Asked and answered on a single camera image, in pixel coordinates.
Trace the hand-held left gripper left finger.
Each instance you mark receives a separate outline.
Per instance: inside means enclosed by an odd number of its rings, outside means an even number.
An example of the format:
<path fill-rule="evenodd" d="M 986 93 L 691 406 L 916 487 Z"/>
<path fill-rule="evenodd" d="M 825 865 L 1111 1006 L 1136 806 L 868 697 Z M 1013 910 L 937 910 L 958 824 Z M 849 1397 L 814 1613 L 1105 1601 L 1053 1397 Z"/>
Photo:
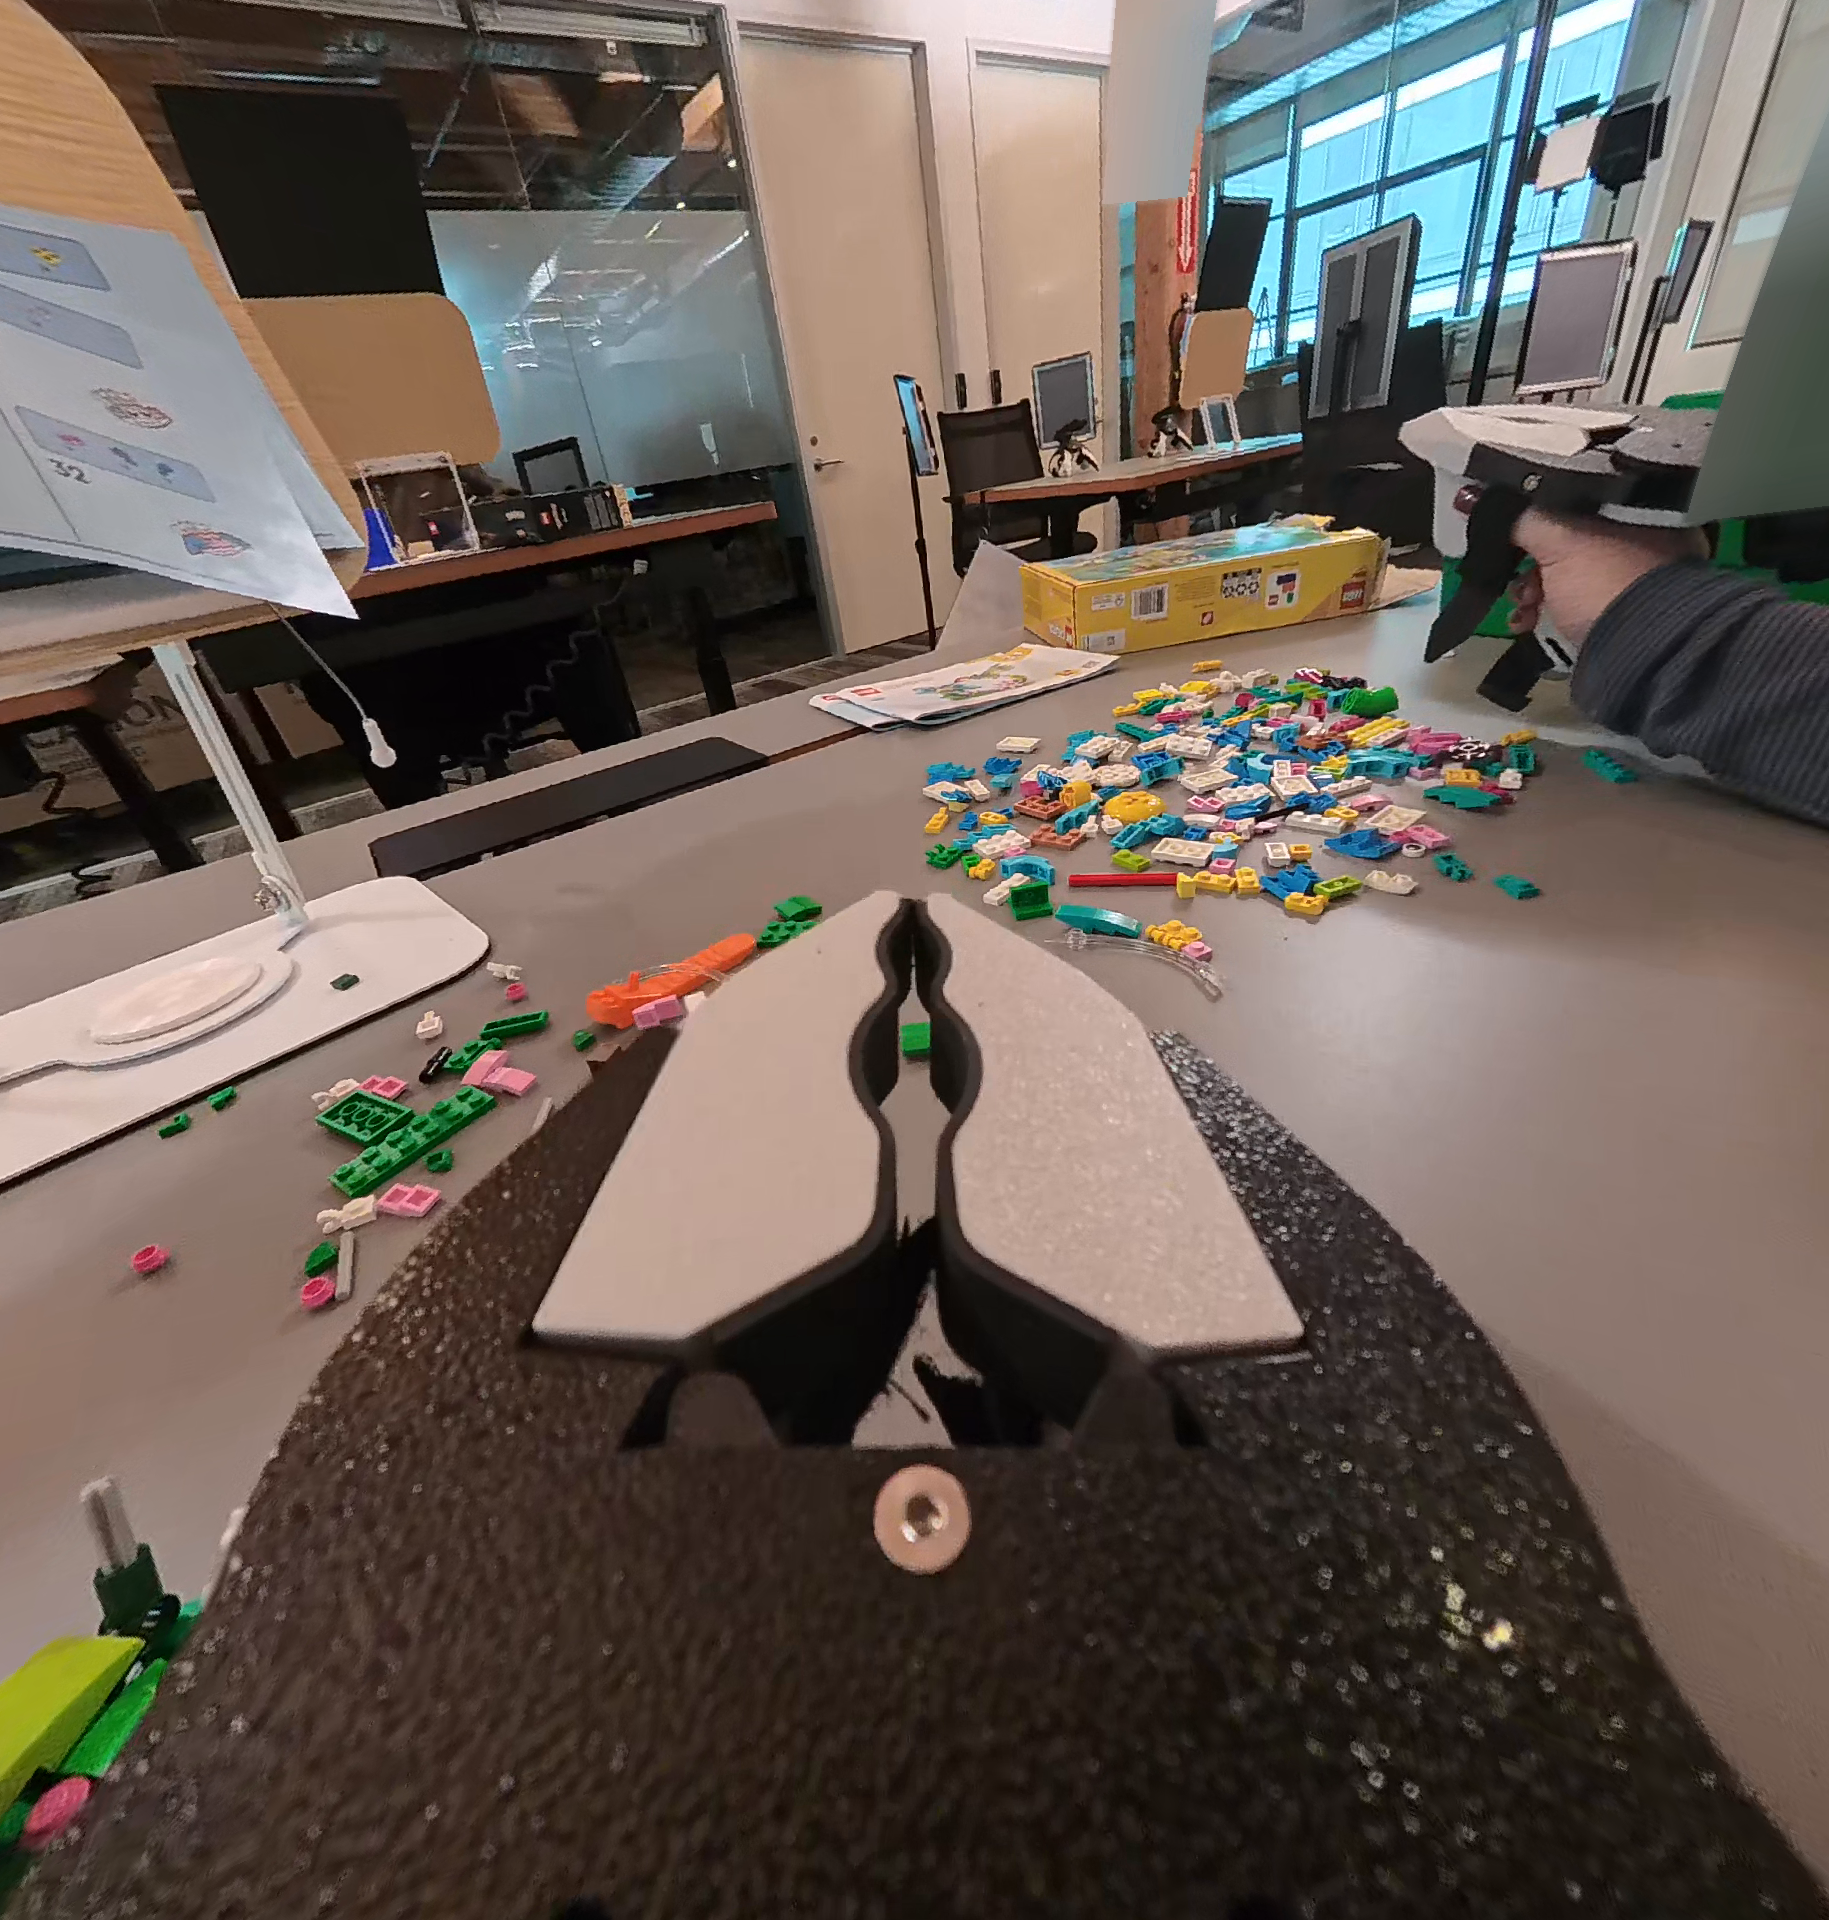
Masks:
<path fill-rule="evenodd" d="M 909 910 L 878 889 L 686 1021 L 535 1311 L 541 1344 L 701 1357 L 893 1246 Z"/>

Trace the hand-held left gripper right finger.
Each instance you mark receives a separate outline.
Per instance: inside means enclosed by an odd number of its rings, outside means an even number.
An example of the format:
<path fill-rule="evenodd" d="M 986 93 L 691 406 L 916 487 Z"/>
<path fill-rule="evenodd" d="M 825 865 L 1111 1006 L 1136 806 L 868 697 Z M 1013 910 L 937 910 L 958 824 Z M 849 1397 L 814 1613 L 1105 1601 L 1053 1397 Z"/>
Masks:
<path fill-rule="evenodd" d="M 1303 1317 L 1151 1031 L 1079 964 L 932 897 L 935 1027 L 964 1034 L 937 1197 L 968 1265 L 1147 1360 L 1288 1353 Z"/>

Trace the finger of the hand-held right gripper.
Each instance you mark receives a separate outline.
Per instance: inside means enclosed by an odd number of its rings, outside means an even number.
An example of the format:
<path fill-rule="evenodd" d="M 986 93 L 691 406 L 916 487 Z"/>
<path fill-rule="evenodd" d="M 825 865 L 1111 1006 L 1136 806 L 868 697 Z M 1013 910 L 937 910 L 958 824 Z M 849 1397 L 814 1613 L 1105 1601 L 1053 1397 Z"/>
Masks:
<path fill-rule="evenodd" d="M 1611 446 L 1639 424 L 1627 406 L 1571 405 L 1462 405 L 1434 406 L 1400 427 L 1415 457 L 1470 457 L 1475 447 L 1510 447 L 1521 457 L 1577 457 Z"/>

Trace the pile of multicoloured lego pieces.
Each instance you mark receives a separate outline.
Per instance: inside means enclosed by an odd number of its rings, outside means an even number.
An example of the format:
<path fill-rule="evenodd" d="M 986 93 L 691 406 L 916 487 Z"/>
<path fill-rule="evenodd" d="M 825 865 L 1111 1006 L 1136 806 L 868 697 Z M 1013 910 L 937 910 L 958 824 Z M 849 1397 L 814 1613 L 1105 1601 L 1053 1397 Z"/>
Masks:
<path fill-rule="evenodd" d="M 1506 817 L 1549 761 L 1531 727 L 1431 725 L 1390 683 L 1208 659 L 1133 690 L 1059 757 L 1005 734 L 978 761 L 932 761 L 922 865 L 1072 956 L 1136 950 L 1220 997 L 1196 922 L 1211 906 L 1317 928 L 1425 882 L 1538 899 L 1531 877 L 1482 871 L 1460 835 Z"/>

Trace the person's right forearm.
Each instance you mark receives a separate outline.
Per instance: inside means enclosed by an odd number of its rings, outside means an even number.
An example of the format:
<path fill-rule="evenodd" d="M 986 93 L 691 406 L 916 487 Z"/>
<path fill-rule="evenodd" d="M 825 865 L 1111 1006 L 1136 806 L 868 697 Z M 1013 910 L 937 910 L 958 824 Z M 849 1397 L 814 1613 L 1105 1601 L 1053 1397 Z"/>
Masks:
<path fill-rule="evenodd" d="M 1573 702 L 1653 757 L 1829 826 L 1829 604 L 1669 564 L 1607 605 L 1577 651 Z"/>

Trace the orange lego brick separator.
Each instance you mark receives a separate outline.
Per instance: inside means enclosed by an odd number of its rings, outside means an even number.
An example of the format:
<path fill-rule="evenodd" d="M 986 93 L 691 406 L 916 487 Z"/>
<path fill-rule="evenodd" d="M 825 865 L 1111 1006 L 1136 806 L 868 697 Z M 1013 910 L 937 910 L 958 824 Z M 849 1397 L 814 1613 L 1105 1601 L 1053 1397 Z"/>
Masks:
<path fill-rule="evenodd" d="M 687 957 L 631 969 L 623 980 L 596 987 L 584 995 L 584 1013 L 591 1024 L 605 1024 L 617 1031 L 634 1027 L 638 1011 L 645 1006 L 657 1006 L 663 997 L 686 1000 L 687 995 L 705 992 L 710 987 L 724 984 L 752 956 L 756 956 L 752 934 L 728 934 L 724 938 L 710 941 L 691 952 Z"/>

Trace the green lego build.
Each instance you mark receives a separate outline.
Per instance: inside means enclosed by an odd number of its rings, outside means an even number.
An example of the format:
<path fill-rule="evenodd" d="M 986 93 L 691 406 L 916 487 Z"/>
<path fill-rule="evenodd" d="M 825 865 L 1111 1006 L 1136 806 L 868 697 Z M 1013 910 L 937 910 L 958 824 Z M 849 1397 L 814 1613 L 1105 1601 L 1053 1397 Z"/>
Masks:
<path fill-rule="evenodd" d="M 174 1594 L 111 1475 L 80 1491 L 97 1634 L 61 1637 L 0 1680 L 0 1914 L 84 1817 L 135 1743 L 205 1597 Z"/>

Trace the person's right hand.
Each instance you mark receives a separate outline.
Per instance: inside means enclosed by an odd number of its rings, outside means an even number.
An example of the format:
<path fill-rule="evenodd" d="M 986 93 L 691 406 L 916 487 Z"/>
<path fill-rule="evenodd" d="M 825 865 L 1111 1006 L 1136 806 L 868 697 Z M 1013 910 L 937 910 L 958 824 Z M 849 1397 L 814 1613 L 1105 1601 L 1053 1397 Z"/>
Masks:
<path fill-rule="evenodd" d="M 1529 511 L 1513 524 L 1529 569 L 1510 583 L 1513 634 L 1552 632 L 1577 659 L 1598 617 L 1639 579 L 1702 560 L 1695 529 L 1629 524 L 1607 515 Z"/>

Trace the black high-back chair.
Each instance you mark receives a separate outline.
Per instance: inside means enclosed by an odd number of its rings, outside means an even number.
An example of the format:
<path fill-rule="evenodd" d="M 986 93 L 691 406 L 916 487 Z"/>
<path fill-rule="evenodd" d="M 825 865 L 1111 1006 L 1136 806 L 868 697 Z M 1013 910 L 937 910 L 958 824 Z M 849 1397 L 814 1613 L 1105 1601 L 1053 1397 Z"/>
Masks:
<path fill-rule="evenodd" d="M 1302 511 L 1344 524 L 1372 521 L 1367 507 L 1390 496 L 1431 511 L 1431 469 L 1400 440 L 1400 429 L 1449 401 L 1452 321 L 1405 323 L 1384 405 L 1311 413 L 1313 346 L 1298 346 L 1298 401 L 1303 447 L 1298 460 Z"/>

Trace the framed grey screen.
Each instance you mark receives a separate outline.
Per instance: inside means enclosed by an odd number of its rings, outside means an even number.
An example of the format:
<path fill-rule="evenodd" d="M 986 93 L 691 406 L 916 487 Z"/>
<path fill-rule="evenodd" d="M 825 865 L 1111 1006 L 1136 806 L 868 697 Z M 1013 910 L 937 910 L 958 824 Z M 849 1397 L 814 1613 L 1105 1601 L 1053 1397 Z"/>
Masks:
<path fill-rule="evenodd" d="M 1540 253 L 1514 369 L 1518 398 L 1582 394 L 1608 381 L 1636 259 L 1629 235 Z"/>

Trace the green plastic bin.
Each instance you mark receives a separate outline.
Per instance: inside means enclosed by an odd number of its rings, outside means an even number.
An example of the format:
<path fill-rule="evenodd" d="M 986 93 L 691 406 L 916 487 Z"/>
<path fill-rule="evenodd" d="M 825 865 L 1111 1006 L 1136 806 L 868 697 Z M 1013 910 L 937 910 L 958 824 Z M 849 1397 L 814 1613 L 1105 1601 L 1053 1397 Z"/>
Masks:
<path fill-rule="evenodd" d="M 1829 605 L 1829 398 L 1808 375 L 1741 381 L 1741 440 L 1764 512 L 1707 524 L 1718 569 Z"/>

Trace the studio light panel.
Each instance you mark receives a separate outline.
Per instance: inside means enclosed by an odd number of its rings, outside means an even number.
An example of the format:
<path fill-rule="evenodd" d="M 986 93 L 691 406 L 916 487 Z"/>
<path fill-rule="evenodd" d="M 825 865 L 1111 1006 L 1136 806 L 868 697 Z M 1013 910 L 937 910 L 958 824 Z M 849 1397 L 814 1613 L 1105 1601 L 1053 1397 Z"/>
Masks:
<path fill-rule="evenodd" d="M 1670 99 L 1653 86 L 1623 93 L 1607 112 L 1573 112 L 1538 134 L 1526 180 L 1533 191 L 1593 184 L 1621 195 L 1666 154 L 1669 131 Z"/>

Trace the scatter of green pink bricks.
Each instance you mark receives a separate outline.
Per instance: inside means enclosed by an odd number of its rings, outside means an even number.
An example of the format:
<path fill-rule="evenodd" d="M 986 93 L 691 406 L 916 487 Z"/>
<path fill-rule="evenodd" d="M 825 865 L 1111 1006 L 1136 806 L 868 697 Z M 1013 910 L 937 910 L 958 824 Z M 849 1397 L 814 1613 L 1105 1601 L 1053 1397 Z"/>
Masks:
<path fill-rule="evenodd" d="M 756 956 L 783 950 L 821 914 L 819 899 L 783 897 L 756 934 Z M 645 1036 L 676 1043 L 698 1021 L 705 995 L 724 984 L 686 1000 L 645 1006 L 634 1027 L 588 1024 L 569 1036 L 572 1047 L 596 1074 L 605 1074 Z M 545 1027 L 549 1011 L 505 1013 L 485 1021 L 470 1043 L 442 1047 L 421 1074 L 438 1092 L 427 1111 L 406 1099 L 409 1087 L 399 1075 L 343 1080 L 319 1099 L 319 1122 L 352 1144 L 352 1157 L 330 1174 L 333 1203 L 321 1214 L 321 1241 L 302 1262 L 300 1311 L 304 1317 L 346 1311 L 355 1290 L 355 1236 L 376 1220 L 432 1214 L 455 1163 L 451 1143 L 490 1117 L 502 1099 L 531 1096 L 540 1075 L 511 1058 L 511 1043 Z"/>

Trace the yellow cardboard box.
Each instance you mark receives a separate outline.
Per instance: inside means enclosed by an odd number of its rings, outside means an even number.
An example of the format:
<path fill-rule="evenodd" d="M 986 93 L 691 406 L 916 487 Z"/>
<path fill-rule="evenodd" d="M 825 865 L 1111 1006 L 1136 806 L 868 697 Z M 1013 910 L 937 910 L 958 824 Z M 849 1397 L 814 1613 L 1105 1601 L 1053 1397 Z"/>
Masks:
<path fill-rule="evenodd" d="M 1362 611 L 1390 544 L 1372 529 L 1261 521 L 1024 564 L 1024 632 L 1083 653 L 1144 653 Z"/>

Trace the long wooden desk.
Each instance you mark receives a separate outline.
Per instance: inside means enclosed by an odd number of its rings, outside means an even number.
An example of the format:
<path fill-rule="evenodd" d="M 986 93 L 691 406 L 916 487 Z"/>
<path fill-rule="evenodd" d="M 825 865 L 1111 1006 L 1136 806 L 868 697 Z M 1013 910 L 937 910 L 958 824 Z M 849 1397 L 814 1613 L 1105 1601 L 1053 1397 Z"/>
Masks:
<path fill-rule="evenodd" d="M 1303 435 L 1285 431 L 1230 447 L 1192 447 L 1162 460 L 1136 457 L 1065 475 L 968 487 L 949 494 L 949 499 L 963 504 L 975 521 L 986 521 L 986 535 L 1005 511 L 1044 515 L 1046 558 L 1065 560 L 1076 554 L 1083 512 L 1103 504 L 1117 504 L 1127 529 L 1208 511 L 1250 511 L 1294 483 L 1302 453 Z"/>

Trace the black table pad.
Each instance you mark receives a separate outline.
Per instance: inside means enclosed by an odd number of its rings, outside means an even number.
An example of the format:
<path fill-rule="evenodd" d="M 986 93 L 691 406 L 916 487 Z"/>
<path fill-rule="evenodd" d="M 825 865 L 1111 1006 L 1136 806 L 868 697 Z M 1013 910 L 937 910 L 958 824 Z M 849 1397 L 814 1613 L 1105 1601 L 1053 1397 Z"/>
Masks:
<path fill-rule="evenodd" d="M 502 851 L 540 846 L 710 784 L 748 776 L 769 761 L 769 757 L 728 738 L 698 738 L 654 757 L 605 765 L 569 782 L 470 806 L 442 820 L 376 837 L 370 844 L 374 871 L 376 877 L 446 877 Z"/>

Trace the white book stand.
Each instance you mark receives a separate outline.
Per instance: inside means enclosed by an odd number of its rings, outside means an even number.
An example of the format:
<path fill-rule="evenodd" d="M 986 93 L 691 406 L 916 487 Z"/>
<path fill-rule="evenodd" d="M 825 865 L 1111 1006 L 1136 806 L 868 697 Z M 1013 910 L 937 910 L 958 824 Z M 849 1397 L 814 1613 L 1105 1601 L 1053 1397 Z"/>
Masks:
<path fill-rule="evenodd" d="M 0 2 L 0 205 L 180 238 L 314 475 L 355 515 L 321 429 L 201 241 L 125 105 L 31 2 Z M 6 558 L 12 569 L 43 560 Z M 61 564 L 64 580 L 132 574 Z M 0 1013 L 0 1188 L 145 1119 L 172 1117 L 196 1096 L 311 1043 L 418 1006 L 491 945 L 479 925 L 414 877 L 370 877 L 309 899 L 192 651 L 168 645 L 152 659 L 249 841 L 261 914 L 128 969 L 88 962 L 84 984 Z"/>

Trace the closed white instruction booklet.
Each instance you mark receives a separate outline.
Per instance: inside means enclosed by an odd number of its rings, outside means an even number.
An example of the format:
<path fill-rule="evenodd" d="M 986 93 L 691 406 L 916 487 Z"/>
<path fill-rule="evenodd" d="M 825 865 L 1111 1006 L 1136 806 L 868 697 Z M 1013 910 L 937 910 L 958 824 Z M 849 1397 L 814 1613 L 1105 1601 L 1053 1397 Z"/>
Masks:
<path fill-rule="evenodd" d="M 891 680 L 819 690 L 809 707 L 860 730 L 932 730 L 1065 683 L 1086 683 L 1113 665 L 1113 653 L 1030 639 L 978 659 L 928 662 L 925 671 Z"/>

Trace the white door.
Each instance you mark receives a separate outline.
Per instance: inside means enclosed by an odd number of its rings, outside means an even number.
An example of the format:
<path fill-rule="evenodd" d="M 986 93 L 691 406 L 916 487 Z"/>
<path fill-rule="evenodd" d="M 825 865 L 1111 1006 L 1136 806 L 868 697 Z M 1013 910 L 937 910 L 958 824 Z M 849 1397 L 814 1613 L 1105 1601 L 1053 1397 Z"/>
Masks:
<path fill-rule="evenodd" d="M 944 378 L 911 45 L 739 29 L 814 564 L 848 653 L 928 632 L 896 375 Z"/>
<path fill-rule="evenodd" d="M 1103 67 L 975 49 L 972 127 L 991 372 L 1005 401 L 1088 350 L 1117 427 L 1117 238 L 1103 205 Z"/>

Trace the black mesh office chair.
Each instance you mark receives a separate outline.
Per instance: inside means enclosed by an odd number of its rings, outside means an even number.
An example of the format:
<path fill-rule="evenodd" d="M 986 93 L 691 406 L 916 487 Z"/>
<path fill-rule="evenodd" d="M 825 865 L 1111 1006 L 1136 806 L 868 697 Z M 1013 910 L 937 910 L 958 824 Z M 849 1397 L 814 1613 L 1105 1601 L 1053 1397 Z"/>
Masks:
<path fill-rule="evenodd" d="M 1035 419 L 1024 398 L 939 413 L 937 429 L 949 480 L 949 558 L 956 574 L 968 574 L 978 548 L 986 541 L 1008 548 L 1024 564 L 1099 550 L 1094 535 L 1079 532 L 1079 507 L 972 496 L 996 484 L 1046 475 Z"/>

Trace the white paper sheet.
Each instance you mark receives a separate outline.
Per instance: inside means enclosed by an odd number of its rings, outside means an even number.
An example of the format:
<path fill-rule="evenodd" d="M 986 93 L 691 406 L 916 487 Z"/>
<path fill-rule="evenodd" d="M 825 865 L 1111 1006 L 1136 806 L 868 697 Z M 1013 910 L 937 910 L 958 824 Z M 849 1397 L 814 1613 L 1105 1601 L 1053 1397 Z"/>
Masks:
<path fill-rule="evenodd" d="M 1008 548 L 984 541 L 949 610 L 944 653 L 975 659 L 1024 636 L 1024 564 Z"/>

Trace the tablet on black pole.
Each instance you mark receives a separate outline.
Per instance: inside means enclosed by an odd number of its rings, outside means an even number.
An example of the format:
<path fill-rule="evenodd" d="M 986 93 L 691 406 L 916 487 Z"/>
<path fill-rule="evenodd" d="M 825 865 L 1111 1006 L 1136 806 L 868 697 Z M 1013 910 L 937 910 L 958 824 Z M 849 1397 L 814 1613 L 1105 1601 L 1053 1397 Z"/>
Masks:
<path fill-rule="evenodd" d="M 928 415 L 928 398 L 922 393 L 922 381 L 911 372 L 896 372 L 893 390 L 896 390 L 896 409 L 901 419 L 901 440 L 905 440 L 905 472 L 909 472 L 909 494 L 911 494 L 911 548 L 916 548 L 916 564 L 922 574 L 925 632 L 928 632 L 928 651 L 935 651 L 939 645 L 939 629 L 937 629 L 937 605 L 935 605 L 935 591 L 932 591 L 928 512 L 925 512 L 922 483 L 937 475 L 944 460 L 939 460 L 937 435 Z"/>

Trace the brown office desk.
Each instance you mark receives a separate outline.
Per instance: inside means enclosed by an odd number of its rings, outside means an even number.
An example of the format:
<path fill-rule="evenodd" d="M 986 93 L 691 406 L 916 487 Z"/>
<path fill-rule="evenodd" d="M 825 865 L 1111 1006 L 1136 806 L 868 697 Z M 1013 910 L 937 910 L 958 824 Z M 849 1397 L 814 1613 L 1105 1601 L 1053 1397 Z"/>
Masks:
<path fill-rule="evenodd" d="M 448 554 L 363 571 L 352 580 L 355 617 L 330 617 L 338 651 L 325 653 L 321 671 L 343 659 L 399 659 L 494 629 L 490 605 L 451 617 L 421 610 L 414 625 L 374 629 L 370 611 L 376 605 L 436 591 L 451 594 L 479 580 L 567 579 L 596 564 L 721 541 L 739 529 L 769 521 L 775 521 L 775 504 L 748 499 L 645 515 L 563 541 Z M 158 865 L 192 871 L 201 865 L 196 848 L 168 820 L 135 759 L 111 740 L 109 683 L 138 659 L 152 659 L 158 646 L 188 645 L 203 659 L 221 636 L 272 629 L 279 618 L 285 611 L 267 604 L 152 580 L 138 571 L 0 594 L 0 730 L 73 725 Z"/>

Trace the black equipment boxes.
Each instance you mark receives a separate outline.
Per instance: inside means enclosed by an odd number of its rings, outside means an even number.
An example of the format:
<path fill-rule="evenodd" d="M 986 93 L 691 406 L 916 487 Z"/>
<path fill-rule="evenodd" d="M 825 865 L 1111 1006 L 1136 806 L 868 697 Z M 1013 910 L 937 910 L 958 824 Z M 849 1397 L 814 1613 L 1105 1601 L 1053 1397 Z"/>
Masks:
<path fill-rule="evenodd" d="M 470 519 L 482 548 L 535 548 L 626 529 L 634 512 L 623 487 L 588 484 L 470 496 Z"/>

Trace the clear display case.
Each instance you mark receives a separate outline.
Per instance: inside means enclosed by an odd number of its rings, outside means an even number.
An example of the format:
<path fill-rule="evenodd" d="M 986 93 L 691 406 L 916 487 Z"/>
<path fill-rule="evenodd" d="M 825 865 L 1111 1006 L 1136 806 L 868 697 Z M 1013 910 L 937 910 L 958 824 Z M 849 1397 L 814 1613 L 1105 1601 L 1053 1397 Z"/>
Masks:
<path fill-rule="evenodd" d="M 446 451 L 359 460 L 352 487 L 370 535 L 367 571 L 482 550 L 461 466 Z"/>

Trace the open instruction booklet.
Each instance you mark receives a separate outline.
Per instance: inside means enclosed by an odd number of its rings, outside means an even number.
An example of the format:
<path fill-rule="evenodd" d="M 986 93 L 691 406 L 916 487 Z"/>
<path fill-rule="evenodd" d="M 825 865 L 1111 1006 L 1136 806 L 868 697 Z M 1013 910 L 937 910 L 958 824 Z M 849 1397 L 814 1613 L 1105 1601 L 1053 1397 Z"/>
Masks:
<path fill-rule="evenodd" d="M 0 205 L 0 554 L 352 617 L 363 537 L 180 238 Z"/>

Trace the black wall panel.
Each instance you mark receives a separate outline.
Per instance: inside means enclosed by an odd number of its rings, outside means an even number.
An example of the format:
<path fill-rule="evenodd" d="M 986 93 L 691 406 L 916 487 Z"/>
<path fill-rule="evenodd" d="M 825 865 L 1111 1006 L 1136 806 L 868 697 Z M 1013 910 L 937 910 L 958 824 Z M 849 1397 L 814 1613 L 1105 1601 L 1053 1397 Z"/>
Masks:
<path fill-rule="evenodd" d="M 158 84 L 156 99 L 240 299 L 446 292 L 392 95 Z"/>

